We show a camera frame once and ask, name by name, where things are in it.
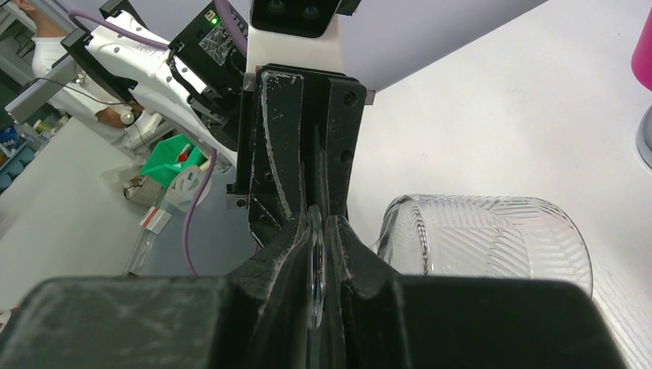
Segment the clear patterned wine glass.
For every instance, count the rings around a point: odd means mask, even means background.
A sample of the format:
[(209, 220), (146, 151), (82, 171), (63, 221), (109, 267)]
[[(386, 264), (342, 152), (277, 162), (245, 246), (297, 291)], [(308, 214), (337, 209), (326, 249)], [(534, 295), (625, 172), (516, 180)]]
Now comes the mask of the clear patterned wine glass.
[(344, 224), (335, 234), (345, 258), (361, 251), (399, 274), (560, 281), (594, 294), (583, 235), (540, 198), (404, 194), (388, 205), (371, 246)]

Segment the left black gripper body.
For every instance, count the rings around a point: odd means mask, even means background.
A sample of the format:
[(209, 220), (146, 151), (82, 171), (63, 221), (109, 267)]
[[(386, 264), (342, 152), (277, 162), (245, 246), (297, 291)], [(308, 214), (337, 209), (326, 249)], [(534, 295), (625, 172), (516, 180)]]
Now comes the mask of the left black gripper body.
[(327, 83), (329, 81), (358, 80), (342, 73), (288, 67), (285, 65), (270, 64), (257, 69), (253, 80), (253, 88), (250, 91), (245, 91), (241, 98), (236, 179), (228, 188), (228, 194), (230, 196), (235, 197), (239, 204), (245, 204), (247, 213), (250, 206), (249, 187), (251, 183), (251, 169), (253, 162), (254, 120), (257, 104), (257, 74), (260, 70), (287, 70), (291, 73), (299, 74), (304, 78), (300, 150), (305, 199), (305, 210), (301, 214), (304, 214), (312, 205), (319, 207), (318, 195), (316, 192), (317, 180), (315, 179), (317, 158), (316, 149), (318, 148), (318, 115), (324, 111), (324, 103), (327, 95)]

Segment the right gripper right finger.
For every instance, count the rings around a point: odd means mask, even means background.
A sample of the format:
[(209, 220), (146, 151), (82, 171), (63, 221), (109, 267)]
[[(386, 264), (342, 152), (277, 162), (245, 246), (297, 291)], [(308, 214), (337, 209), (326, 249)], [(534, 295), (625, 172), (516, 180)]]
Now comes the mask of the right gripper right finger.
[(346, 218), (327, 220), (338, 266), (339, 368), (622, 368), (595, 304), (563, 281), (402, 275)]

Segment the magenta wine glass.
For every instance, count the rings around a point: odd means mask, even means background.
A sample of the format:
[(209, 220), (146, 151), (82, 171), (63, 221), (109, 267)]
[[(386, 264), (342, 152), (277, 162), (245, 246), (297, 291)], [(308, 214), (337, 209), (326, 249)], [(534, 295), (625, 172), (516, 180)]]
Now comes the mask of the magenta wine glass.
[(649, 91), (651, 90), (651, 17), (652, 14), (649, 12), (630, 62), (634, 77)]

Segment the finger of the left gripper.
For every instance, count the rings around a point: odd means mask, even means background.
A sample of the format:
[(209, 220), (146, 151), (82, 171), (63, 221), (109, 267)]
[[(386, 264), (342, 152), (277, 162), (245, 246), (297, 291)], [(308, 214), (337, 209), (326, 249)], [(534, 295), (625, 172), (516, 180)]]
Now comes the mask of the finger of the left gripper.
[(318, 115), (316, 192), (325, 218), (348, 213), (348, 190), (367, 89), (359, 81), (329, 81)]
[(258, 71), (248, 223), (263, 248), (305, 210), (300, 155), (303, 94), (301, 75)]

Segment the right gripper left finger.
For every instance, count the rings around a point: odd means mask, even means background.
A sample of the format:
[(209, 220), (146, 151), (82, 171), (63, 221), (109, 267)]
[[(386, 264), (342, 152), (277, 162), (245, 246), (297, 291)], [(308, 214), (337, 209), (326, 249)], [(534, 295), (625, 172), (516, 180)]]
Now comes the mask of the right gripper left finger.
[(301, 368), (308, 221), (223, 277), (54, 278), (1, 334), (3, 368)]

